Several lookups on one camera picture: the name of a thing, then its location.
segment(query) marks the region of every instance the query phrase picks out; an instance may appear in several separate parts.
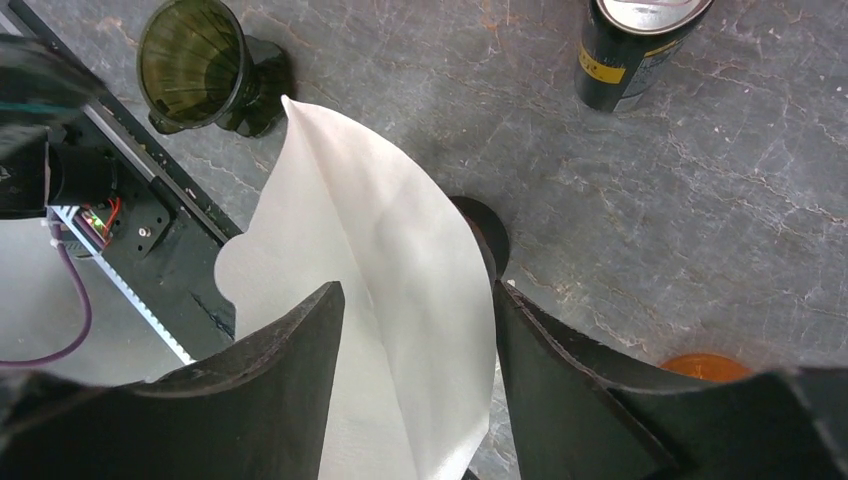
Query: gray floor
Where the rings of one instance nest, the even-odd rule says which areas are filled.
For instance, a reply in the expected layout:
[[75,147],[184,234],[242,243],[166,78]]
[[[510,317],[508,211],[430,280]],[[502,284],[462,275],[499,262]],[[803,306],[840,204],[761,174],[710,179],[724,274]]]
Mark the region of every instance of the gray floor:
[[[39,220],[0,223],[0,359],[41,357],[70,343],[82,314],[76,290]],[[44,367],[85,383],[155,380],[181,366],[106,275],[77,261],[94,313],[89,337],[68,357]]]

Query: marble surface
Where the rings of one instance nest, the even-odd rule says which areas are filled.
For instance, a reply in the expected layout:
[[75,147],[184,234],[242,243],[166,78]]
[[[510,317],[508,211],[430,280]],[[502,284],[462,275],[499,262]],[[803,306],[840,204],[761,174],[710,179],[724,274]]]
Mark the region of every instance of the marble surface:
[[[158,0],[29,2],[146,118],[135,55]],[[845,2],[717,2],[620,115],[574,95],[585,0],[227,3],[291,52],[300,100],[495,208],[515,243],[506,278],[569,325],[649,362],[848,364]],[[159,139],[244,228],[284,132]],[[493,418],[475,469],[516,478]]]

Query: yellow label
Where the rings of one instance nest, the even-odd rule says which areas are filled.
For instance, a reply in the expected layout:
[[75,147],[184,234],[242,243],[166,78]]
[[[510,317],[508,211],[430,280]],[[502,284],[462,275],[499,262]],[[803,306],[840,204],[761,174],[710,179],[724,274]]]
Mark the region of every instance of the yellow label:
[[679,40],[679,39],[678,39],[678,40],[675,40],[675,41],[673,41],[673,42],[671,42],[671,43],[669,43],[669,44],[663,45],[662,47],[660,47],[660,48],[658,48],[658,49],[656,49],[656,50],[651,50],[650,52],[648,52],[648,53],[646,53],[646,54],[645,54],[645,57],[653,57],[654,55],[656,55],[656,54],[658,54],[658,53],[662,53],[662,52],[664,52],[664,51],[668,50],[669,48],[671,48],[671,47],[673,47],[673,46],[677,45],[678,43],[680,43],[680,40]]
[[580,54],[578,55],[578,58],[580,59],[580,66],[583,67],[583,70],[585,70],[590,77],[599,82],[615,85],[617,83],[621,83],[621,79],[624,77],[624,68],[608,67],[595,60],[589,55],[589,52],[586,51],[586,48],[583,47],[582,43],[580,44]]

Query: gray marble table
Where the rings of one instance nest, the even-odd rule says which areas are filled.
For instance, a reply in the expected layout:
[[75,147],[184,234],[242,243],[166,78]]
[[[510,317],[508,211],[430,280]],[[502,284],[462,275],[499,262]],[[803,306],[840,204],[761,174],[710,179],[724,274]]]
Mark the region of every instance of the gray marble table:
[[[28,1],[145,119],[136,49],[159,1]],[[717,0],[623,115],[574,95],[586,0],[225,1],[292,53],[300,100],[494,207],[506,278],[569,325],[649,362],[848,364],[845,1]],[[245,228],[283,130],[158,138]],[[514,478],[508,427],[492,430],[475,468]]]

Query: black can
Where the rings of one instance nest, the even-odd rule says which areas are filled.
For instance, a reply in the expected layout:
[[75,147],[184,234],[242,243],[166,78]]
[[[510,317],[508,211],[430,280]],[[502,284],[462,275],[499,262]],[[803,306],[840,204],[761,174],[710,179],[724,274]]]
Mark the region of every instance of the black can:
[[602,112],[632,109],[712,3],[589,0],[575,69],[577,95]]

